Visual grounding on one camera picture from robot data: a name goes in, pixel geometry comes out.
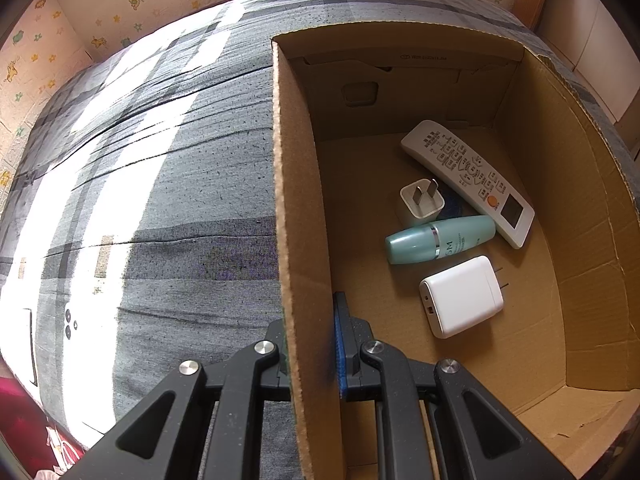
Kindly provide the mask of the large white power adapter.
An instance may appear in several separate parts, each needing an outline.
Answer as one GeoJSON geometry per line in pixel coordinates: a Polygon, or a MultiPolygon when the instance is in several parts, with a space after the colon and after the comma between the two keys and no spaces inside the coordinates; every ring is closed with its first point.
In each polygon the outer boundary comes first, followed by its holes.
{"type": "Polygon", "coordinates": [[[496,271],[477,256],[420,281],[419,296],[433,335],[448,339],[483,323],[503,309],[496,271]]]}

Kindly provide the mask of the small white plug charger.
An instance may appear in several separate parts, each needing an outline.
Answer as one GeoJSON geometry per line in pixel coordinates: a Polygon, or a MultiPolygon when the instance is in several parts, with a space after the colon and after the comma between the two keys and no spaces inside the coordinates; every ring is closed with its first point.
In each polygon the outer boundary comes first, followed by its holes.
{"type": "Polygon", "coordinates": [[[445,207],[435,179],[420,179],[400,189],[397,215],[405,228],[435,220],[445,207]]]}

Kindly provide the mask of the brown cardboard box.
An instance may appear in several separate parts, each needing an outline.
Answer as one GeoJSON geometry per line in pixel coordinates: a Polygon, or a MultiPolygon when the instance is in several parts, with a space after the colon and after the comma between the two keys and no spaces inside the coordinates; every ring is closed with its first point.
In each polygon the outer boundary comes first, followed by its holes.
{"type": "Polygon", "coordinates": [[[361,23],[273,40],[279,271],[300,463],[378,474],[371,404],[338,396],[332,295],[410,358],[454,358],[577,477],[613,478],[639,411],[639,194],[550,61],[462,27],[361,23]],[[522,248],[482,245],[504,285],[491,320],[439,340],[418,286],[457,263],[390,266],[401,188],[425,176],[401,138],[448,127],[534,210],[522,248]]]}

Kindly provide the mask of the white remote control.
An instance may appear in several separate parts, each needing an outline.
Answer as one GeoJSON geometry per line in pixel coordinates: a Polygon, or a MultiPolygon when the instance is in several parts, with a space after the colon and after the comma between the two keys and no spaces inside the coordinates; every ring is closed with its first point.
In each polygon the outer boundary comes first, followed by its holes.
{"type": "Polygon", "coordinates": [[[481,154],[432,120],[415,126],[400,146],[477,212],[494,220],[497,231],[513,248],[524,247],[534,208],[481,154]]]}

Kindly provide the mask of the teal cosmetic bottle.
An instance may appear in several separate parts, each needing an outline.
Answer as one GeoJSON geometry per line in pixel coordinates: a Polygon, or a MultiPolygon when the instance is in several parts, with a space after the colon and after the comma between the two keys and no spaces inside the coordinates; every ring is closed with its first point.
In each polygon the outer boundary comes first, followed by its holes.
{"type": "Polygon", "coordinates": [[[495,234],[495,221],[488,216],[427,222],[386,237],[387,261],[398,266],[446,258],[480,246],[495,234]]]}

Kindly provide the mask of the grey plaid bed sheet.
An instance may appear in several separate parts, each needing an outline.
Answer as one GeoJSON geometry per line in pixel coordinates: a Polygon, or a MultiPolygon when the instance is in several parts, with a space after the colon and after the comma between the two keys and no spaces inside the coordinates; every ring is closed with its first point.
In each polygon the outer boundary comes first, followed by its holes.
{"type": "MultiPolygon", "coordinates": [[[[273,40],[361,23],[524,44],[634,166],[544,43],[484,0],[233,0],[153,32],[55,93],[1,219],[2,356],[86,453],[181,363],[224,362],[282,321],[291,399],[264,405],[256,479],[309,479],[279,271],[273,40]]],[[[614,441],[613,478],[638,477],[638,419],[614,441]]]]}

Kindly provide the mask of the beige cabinet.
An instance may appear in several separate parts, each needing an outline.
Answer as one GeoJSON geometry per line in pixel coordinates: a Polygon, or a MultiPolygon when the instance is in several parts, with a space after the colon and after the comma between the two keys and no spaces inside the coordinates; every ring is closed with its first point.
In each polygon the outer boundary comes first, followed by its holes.
{"type": "Polygon", "coordinates": [[[537,34],[593,95],[628,148],[639,142],[639,59],[600,0],[546,0],[537,34]]]}

